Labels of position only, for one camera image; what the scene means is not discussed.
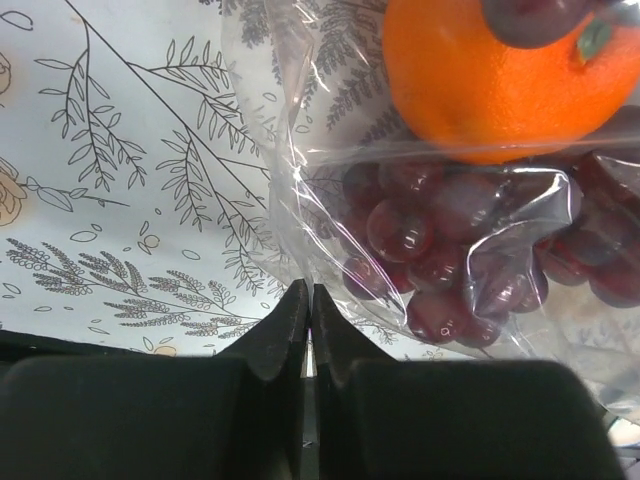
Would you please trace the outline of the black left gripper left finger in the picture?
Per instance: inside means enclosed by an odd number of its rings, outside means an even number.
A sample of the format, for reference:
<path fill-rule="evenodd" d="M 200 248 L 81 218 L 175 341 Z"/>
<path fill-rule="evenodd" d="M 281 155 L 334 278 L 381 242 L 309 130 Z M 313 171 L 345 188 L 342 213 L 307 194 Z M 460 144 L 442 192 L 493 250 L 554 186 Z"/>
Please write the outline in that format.
<path fill-rule="evenodd" d="M 211 357 L 1 335 L 5 479 L 296 479 L 309 292 Z"/>

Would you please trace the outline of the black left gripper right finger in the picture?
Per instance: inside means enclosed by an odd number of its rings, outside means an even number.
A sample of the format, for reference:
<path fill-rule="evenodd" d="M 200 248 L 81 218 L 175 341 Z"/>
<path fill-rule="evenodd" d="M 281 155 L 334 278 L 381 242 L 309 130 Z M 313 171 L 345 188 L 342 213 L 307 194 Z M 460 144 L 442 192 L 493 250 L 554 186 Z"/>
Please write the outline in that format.
<path fill-rule="evenodd" d="M 621 479 L 600 414 L 565 366 L 398 361 L 312 300 L 324 479 Z"/>

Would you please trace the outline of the purple fake grape bunch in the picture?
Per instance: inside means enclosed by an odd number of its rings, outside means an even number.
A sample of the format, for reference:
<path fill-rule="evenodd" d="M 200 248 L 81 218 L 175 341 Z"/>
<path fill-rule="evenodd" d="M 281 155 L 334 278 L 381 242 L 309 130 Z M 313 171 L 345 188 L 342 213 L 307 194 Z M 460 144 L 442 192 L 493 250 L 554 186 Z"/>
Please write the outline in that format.
<path fill-rule="evenodd" d="M 346 289 L 397 308 L 422 341 L 472 349 L 503 337 L 513 316 L 542 309 L 552 284 L 637 307 L 632 93 L 604 125 L 554 152 L 477 165 L 409 129 L 413 146 L 345 168 Z"/>

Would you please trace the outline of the clear zip top bag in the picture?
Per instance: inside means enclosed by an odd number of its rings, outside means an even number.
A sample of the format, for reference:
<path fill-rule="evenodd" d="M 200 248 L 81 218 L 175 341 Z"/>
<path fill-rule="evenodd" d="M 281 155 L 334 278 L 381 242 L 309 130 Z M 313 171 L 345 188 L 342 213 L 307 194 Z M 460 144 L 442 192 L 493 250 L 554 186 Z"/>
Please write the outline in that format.
<path fill-rule="evenodd" d="M 639 5 L 226 1 L 280 276 L 639 419 Z"/>

